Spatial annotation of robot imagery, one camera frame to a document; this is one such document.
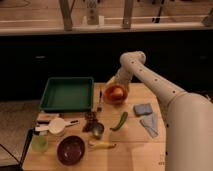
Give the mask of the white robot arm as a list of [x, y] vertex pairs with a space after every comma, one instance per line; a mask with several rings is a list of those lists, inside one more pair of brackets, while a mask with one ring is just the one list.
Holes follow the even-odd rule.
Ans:
[[128, 87], [133, 76], [166, 108], [165, 171], [213, 171], [213, 103], [147, 68], [142, 51], [120, 56], [115, 81]]

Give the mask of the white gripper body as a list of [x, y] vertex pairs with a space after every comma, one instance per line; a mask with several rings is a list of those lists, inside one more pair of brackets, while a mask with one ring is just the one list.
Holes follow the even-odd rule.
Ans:
[[117, 73], [112, 76], [106, 83], [107, 86], [119, 84], [122, 85], [126, 91], [129, 91], [129, 84], [132, 80], [132, 74], [126, 69], [120, 68]]

